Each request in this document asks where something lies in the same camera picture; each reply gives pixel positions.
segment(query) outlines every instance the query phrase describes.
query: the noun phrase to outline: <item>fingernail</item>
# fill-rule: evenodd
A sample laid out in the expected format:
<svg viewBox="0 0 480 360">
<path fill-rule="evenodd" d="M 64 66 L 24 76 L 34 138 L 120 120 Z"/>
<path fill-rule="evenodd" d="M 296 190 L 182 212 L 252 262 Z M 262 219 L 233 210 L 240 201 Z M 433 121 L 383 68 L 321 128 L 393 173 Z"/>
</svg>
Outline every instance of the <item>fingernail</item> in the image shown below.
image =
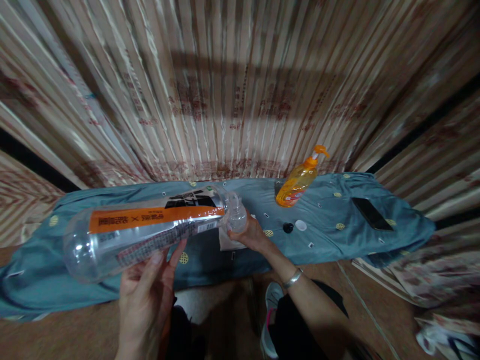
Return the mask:
<svg viewBox="0 0 480 360">
<path fill-rule="evenodd" d="M 161 261 L 162 261 L 162 253 L 160 251 L 155 251 L 151 256 L 151 262 L 154 265 L 158 265 L 160 264 Z"/>
</svg>

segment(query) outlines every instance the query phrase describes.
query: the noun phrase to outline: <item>leg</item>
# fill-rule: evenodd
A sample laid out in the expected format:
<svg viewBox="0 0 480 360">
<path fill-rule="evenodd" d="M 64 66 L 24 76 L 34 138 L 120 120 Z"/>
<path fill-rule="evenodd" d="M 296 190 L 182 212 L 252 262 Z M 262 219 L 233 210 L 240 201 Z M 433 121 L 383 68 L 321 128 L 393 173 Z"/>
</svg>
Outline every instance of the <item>leg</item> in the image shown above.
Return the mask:
<svg viewBox="0 0 480 360">
<path fill-rule="evenodd" d="M 342 296 L 322 282 L 313 282 L 348 317 Z M 268 326 L 268 332 L 280 359 L 326 359 L 288 294 L 278 301 L 275 322 Z"/>
</svg>

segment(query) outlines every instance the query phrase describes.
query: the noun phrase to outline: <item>bottle cap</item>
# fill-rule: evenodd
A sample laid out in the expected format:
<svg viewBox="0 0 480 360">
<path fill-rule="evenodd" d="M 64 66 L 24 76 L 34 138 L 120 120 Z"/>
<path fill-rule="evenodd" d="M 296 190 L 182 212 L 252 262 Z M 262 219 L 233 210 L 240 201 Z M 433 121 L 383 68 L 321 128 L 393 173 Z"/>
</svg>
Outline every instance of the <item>bottle cap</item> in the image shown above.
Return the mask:
<svg viewBox="0 0 480 360">
<path fill-rule="evenodd" d="M 305 223 L 305 221 L 297 220 L 297 221 L 295 221 L 295 226 L 300 231 L 307 230 L 307 224 Z"/>
<path fill-rule="evenodd" d="M 294 225 L 291 222 L 286 222 L 283 224 L 283 231 L 287 234 L 290 234 L 294 230 Z"/>
<path fill-rule="evenodd" d="M 303 166 L 308 168 L 308 169 L 313 169 L 315 168 L 318 163 L 318 157 L 319 154 L 324 154 L 327 158 L 330 157 L 330 154 L 327 152 L 327 148 L 323 145 L 316 145 L 315 148 L 313 149 L 313 154 L 308 157 L 308 159 L 305 160 L 303 163 Z"/>
</svg>

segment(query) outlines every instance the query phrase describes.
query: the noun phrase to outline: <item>white bottle cap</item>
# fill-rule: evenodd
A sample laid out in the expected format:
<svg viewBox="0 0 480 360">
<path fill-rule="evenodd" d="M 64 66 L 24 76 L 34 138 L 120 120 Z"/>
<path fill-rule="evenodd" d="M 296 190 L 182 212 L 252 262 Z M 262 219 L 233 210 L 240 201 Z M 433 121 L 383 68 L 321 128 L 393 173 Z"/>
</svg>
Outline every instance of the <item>white bottle cap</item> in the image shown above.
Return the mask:
<svg viewBox="0 0 480 360">
<path fill-rule="evenodd" d="M 307 224 L 305 223 L 305 221 L 297 220 L 297 221 L 295 221 L 295 226 L 300 231 L 307 230 Z"/>
</svg>

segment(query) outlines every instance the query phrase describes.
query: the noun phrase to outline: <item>black bottle cap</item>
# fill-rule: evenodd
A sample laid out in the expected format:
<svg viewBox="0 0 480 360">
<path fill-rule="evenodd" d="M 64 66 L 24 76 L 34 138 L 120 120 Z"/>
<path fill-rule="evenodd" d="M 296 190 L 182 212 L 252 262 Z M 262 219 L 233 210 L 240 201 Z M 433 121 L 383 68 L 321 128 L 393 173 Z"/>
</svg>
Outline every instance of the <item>black bottle cap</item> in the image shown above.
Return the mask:
<svg viewBox="0 0 480 360">
<path fill-rule="evenodd" d="M 283 231 L 287 234 L 290 234 L 294 230 L 294 225 L 291 222 L 286 222 L 283 224 Z"/>
</svg>

